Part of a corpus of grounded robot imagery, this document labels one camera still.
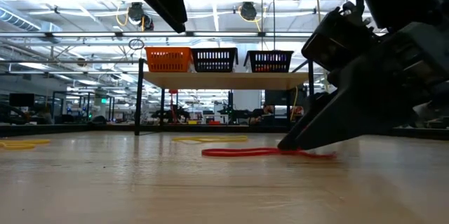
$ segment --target plastic basket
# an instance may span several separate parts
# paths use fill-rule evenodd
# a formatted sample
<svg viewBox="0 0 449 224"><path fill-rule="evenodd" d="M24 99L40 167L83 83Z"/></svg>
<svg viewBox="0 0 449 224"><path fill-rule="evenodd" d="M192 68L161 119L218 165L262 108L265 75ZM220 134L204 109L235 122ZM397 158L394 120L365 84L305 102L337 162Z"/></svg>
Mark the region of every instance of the plastic basket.
<svg viewBox="0 0 449 224"><path fill-rule="evenodd" d="M192 51L187 47L147 47L150 72L188 72Z"/></svg>
<svg viewBox="0 0 449 224"><path fill-rule="evenodd" d="M249 69L250 65L252 72L288 72L293 53L294 51L248 51L243 66Z"/></svg>
<svg viewBox="0 0 449 224"><path fill-rule="evenodd" d="M237 48L193 48L192 55L197 72L233 72L239 63Z"/></svg>

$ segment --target wooden shelf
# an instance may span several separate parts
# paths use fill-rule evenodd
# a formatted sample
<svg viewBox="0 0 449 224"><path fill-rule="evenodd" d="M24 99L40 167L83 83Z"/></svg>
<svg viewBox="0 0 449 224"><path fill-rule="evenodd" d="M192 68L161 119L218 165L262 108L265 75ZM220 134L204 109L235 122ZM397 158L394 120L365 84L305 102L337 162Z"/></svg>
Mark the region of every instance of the wooden shelf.
<svg viewBox="0 0 449 224"><path fill-rule="evenodd" d="M166 89L288 90L307 81L307 73L153 73L144 79Z"/></svg>

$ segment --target black basket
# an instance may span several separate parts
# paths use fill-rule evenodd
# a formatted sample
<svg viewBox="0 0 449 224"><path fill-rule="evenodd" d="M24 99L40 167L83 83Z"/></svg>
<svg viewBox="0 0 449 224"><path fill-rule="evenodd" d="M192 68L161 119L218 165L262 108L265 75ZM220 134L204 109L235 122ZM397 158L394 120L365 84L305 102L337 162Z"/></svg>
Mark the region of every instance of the black basket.
<svg viewBox="0 0 449 224"><path fill-rule="evenodd" d="M237 48L192 48L197 72L232 72L239 63Z"/></svg>
<svg viewBox="0 0 449 224"><path fill-rule="evenodd" d="M253 73L261 72L288 72L294 51L248 51L246 54L246 67L248 60Z"/></svg>

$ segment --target black robotic claw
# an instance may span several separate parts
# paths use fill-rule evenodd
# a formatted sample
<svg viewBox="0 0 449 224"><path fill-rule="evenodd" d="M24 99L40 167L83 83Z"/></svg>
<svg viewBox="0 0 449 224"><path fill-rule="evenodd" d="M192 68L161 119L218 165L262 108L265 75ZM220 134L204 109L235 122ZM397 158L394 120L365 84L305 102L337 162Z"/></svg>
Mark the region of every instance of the black robotic claw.
<svg viewBox="0 0 449 224"><path fill-rule="evenodd" d="M330 72L337 90L311 98L280 149L310 150L385 132L415 119L414 106L447 95L439 88L449 79L447 0L399 0L400 7L398 0L365 1L389 33L374 35L362 20L363 7L350 3L323 19L302 54Z"/></svg>

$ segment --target orange basket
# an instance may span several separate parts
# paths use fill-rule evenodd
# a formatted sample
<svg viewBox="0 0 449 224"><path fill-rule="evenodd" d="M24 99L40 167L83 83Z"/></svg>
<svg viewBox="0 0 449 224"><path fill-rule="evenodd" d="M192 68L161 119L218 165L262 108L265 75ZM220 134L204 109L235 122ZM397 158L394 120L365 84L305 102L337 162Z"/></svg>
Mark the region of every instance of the orange basket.
<svg viewBox="0 0 449 224"><path fill-rule="evenodd" d="M192 51L188 47L147 47L150 72L188 72Z"/></svg>

